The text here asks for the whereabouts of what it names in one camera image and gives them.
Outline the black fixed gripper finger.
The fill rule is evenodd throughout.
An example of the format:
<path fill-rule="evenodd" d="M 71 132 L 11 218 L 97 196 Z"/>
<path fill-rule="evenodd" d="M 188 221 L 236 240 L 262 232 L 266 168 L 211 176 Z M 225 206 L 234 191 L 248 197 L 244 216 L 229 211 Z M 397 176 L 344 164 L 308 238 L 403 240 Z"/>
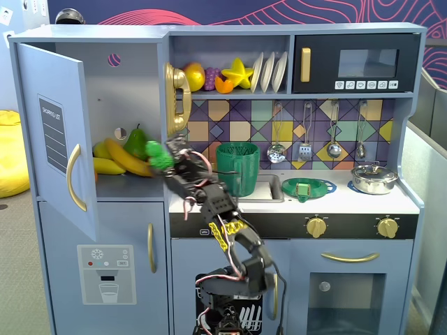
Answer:
<path fill-rule="evenodd" d="M 175 134 L 168 138 L 165 142 L 165 145 L 169 151 L 181 151 L 184 149 L 189 149 L 189 143 L 187 141 L 186 135 L 181 133 Z"/>

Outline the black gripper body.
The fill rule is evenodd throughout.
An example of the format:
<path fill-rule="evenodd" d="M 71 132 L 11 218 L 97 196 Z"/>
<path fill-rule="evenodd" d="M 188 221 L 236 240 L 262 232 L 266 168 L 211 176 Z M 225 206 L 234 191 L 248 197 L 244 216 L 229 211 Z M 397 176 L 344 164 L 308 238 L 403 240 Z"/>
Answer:
<path fill-rule="evenodd" d="M 171 191 L 197 191 L 217 183 L 207 163 L 189 145 L 170 145 L 174 168 L 170 173 Z"/>

